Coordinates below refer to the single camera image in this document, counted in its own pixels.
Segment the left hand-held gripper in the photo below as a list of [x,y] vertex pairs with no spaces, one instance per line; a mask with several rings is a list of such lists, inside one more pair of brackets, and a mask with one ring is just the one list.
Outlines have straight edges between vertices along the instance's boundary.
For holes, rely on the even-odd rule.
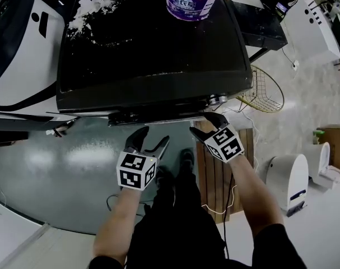
[[155,177],[157,162],[162,159],[170,137],[165,136],[154,149],[141,152],[149,129],[149,126],[142,127],[126,139],[116,166],[120,187],[144,191]]

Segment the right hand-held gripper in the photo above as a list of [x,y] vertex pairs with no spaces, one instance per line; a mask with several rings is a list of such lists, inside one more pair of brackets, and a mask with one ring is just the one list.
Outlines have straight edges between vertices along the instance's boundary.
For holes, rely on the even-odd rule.
[[239,134],[228,123],[224,115],[215,112],[204,112],[203,116],[218,131],[216,133],[214,131],[206,133],[195,127],[189,127],[189,130],[198,141],[207,146],[214,157],[228,163],[236,156],[244,153],[244,146],[240,141]]

